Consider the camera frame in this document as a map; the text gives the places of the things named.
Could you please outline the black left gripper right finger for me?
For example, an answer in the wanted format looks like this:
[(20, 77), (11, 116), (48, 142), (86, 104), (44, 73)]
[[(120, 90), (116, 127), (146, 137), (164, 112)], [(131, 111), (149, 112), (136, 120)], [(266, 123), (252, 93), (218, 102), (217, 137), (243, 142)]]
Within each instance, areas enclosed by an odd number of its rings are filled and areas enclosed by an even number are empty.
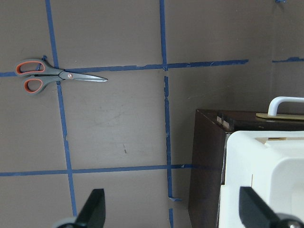
[(275, 228), (280, 221), (252, 187), (239, 188), (238, 213), (246, 228)]

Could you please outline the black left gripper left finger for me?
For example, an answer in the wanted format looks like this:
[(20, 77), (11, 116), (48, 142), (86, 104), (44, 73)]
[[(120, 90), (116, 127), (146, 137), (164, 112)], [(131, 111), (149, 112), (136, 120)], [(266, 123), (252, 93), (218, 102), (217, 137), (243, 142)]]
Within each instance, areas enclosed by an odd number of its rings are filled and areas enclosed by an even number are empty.
[(93, 189), (74, 225), (75, 228), (103, 228), (105, 224), (104, 189)]

